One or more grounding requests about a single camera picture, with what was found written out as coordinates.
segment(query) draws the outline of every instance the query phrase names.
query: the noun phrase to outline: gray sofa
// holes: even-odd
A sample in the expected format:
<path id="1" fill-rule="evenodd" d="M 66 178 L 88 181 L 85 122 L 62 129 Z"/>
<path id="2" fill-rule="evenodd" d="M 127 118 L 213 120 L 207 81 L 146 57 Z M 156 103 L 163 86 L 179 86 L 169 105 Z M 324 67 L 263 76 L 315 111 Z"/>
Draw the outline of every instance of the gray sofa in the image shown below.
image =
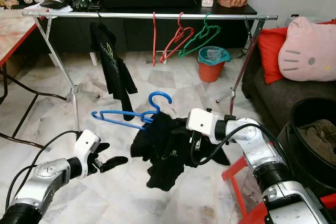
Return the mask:
<path id="1" fill-rule="evenodd" d="M 258 46 L 254 50 L 243 76 L 243 93 L 262 116 L 266 127 L 277 136 L 289 121 L 292 106 L 305 98 L 336 100 L 336 82 L 296 82 L 282 79 L 265 84 L 264 70 Z"/>

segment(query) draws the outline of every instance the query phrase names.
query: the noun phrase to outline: teal bucket lid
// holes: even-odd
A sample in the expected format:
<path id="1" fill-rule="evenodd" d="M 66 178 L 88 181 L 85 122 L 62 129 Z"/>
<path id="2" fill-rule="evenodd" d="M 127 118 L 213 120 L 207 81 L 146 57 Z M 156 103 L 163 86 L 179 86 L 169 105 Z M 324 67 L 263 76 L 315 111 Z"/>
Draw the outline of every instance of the teal bucket lid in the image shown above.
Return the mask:
<path id="1" fill-rule="evenodd" d="M 223 61 L 231 61 L 231 55 L 221 47 L 203 47 L 198 51 L 198 61 L 208 66 L 214 66 Z"/>

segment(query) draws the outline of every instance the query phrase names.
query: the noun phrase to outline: laundry basket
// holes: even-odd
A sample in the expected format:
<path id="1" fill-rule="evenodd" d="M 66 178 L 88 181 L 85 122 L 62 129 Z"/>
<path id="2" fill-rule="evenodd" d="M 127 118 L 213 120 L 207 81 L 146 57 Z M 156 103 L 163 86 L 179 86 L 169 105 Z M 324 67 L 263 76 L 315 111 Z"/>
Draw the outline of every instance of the laundry basket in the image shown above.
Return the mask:
<path id="1" fill-rule="evenodd" d="M 298 130 L 320 119 L 336 125 L 336 101 L 322 98 L 302 100 L 291 109 L 290 121 L 278 140 L 288 155 L 294 177 L 318 197 L 323 197 L 334 193 L 331 187 L 336 188 L 336 166 L 318 155 Z"/>
<path id="2" fill-rule="evenodd" d="M 201 48 L 198 52 L 200 79 L 205 82 L 216 81 L 226 61 L 231 61 L 231 56 L 224 48 Z"/>

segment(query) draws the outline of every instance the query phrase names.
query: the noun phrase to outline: tiled floor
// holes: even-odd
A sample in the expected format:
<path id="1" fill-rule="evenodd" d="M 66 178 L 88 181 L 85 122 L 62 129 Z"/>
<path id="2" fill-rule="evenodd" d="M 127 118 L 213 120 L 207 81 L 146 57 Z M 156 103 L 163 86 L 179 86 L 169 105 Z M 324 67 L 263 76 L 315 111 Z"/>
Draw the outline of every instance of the tiled floor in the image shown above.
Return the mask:
<path id="1" fill-rule="evenodd" d="M 186 117 L 192 108 L 212 108 L 228 112 L 229 98 L 215 102 L 229 94 L 242 66 L 242 59 L 233 59 L 225 65 L 221 77 L 214 83 L 199 79 L 195 57 L 173 58 L 167 65 L 153 67 L 150 53 L 127 53 L 123 56 L 139 93 L 130 95 L 135 111 L 150 108 L 148 95 L 160 90 L 171 95 L 173 103 L 156 98 L 161 110 L 172 117 Z M 75 83 L 85 90 L 101 95 L 96 99 L 79 95 L 80 125 L 82 129 L 96 132 L 111 148 L 102 153 L 102 159 L 116 155 L 130 158 L 130 145 L 137 130 L 93 119 L 94 110 L 121 109 L 120 101 L 108 95 L 101 66 L 94 67 L 87 55 L 65 55 L 63 60 Z M 66 95 L 69 86 L 60 70 L 52 66 L 48 56 L 38 64 L 19 74 L 19 80 L 42 92 Z M 33 95 L 11 84 L 9 95 L 0 106 L 0 132 L 11 134 L 29 105 Z M 260 120 L 258 113 L 238 91 L 234 114 Z M 74 128 L 72 104 L 55 98 L 38 98 L 17 137 L 46 144 L 57 134 Z M 60 138 L 43 153 L 40 162 L 72 157 L 74 136 Z M 4 212 L 7 189 L 14 175 L 31 163 L 38 149 L 0 139 L 0 215 Z M 241 157 L 237 144 L 225 146 L 225 153 L 233 163 Z M 42 223 L 106 224 L 106 223 L 238 223 L 240 211 L 232 186 L 223 182 L 221 173 L 226 166 L 209 162 L 198 168 L 186 167 L 169 191 L 149 189 L 147 169 L 149 162 L 130 158 L 125 165 L 104 174 L 95 174 L 84 180 L 74 179 L 54 197 Z M 248 209 L 260 201 L 255 181 L 247 170 L 237 175 Z"/>

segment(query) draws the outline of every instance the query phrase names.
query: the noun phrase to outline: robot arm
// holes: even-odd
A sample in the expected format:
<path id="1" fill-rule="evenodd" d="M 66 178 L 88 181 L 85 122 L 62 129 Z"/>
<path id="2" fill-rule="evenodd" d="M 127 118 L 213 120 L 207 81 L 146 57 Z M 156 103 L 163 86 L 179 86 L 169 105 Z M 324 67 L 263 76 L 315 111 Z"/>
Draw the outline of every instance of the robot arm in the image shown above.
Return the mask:
<path id="1" fill-rule="evenodd" d="M 74 157 L 45 162 L 35 167 L 32 177 L 24 184 L 6 210 L 0 224 L 39 223 L 46 213 L 57 190 L 75 177 L 85 178 L 102 173 L 128 161 L 126 157 L 114 157 L 106 163 L 97 160 L 98 153 L 109 147 L 89 130 L 83 131 L 75 143 Z"/>
<path id="2" fill-rule="evenodd" d="M 193 109 L 186 127 L 207 135 L 212 143 L 220 143 L 231 132 L 242 128 L 232 135 L 232 139 L 242 147 L 249 169 L 263 194 L 268 209 L 265 223 L 329 223 L 323 215 L 326 213 L 320 201 L 294 180 L 274 145 L 264 139 L 260 130 L 263 127 L 256 121 L 236 120 L 233 116 L 221 118 L 201 109 Z"/>

